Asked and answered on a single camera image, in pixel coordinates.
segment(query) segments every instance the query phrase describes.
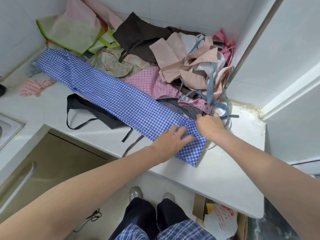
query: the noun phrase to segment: cabinet door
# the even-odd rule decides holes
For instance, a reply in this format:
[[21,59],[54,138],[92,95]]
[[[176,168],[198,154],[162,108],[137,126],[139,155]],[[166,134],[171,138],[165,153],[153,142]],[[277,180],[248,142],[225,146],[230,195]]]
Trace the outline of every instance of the cabinet door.
[[0,187],[1,207],[34,165],[31,177],[0,214],[0,223],[57,184],[107,162],[85,149],[46,134]]

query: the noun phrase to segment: sink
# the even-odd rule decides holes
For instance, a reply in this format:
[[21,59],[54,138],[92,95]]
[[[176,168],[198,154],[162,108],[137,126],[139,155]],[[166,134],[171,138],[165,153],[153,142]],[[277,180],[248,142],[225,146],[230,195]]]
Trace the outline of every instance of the sink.
[[25,124],[0,113],[0,150],[18,133]]

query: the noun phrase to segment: blue gingham fabric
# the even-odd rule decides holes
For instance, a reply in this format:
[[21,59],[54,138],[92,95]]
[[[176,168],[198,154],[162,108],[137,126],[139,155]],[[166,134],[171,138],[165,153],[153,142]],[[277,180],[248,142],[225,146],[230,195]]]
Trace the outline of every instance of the blue gingham fabric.
[[[193,220],[185,220],[160,232],[157,240],[216,240],[209,232]],[[134,224],[127,226],[115,240],[149,240],[148,235]]]
[[66,50],[47,49],[36,65],[51,78],[113,114],[151,141],[172,125],[185,126],[188,135],[194,136],[194,141],[183,147],[176,157],[195,167],[206,143],[195,120],[171,111],[144,92],[86,64]]

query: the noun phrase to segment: black cord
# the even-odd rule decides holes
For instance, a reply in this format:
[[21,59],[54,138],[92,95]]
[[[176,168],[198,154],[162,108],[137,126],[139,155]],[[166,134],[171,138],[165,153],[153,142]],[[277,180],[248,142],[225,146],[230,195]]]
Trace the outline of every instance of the black cord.
[[80,230],[81,230],[89,221],[95,222],[95,221],[98,220],[100,217],[102,217],[102,213],[100,212],[100,208],[98,208],[98,210],[95,210],[94,213],[92,213],[91,216],[89,216],[89,217],[86,218],[87,221],[82,225],[82,227],[80,227],[79,230],[77,230],[77,231],[73,230],[73,232],[80,232]]

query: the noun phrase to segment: silver shoe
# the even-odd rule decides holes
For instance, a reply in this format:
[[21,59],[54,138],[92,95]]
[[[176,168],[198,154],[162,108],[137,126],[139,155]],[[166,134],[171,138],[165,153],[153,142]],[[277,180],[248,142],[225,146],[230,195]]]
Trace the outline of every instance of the silver shoe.
[[138,186],[134,186],[130,189],[129,192],[129,201],[131,202],[134,198],[141,198],[142,199],[142,192]]
[[172,202],[175,203],[174,195],[171,194],[171,193],[164,193],[163,196],[162,196],[162,199],[169,199],[169,200],[171,200]]

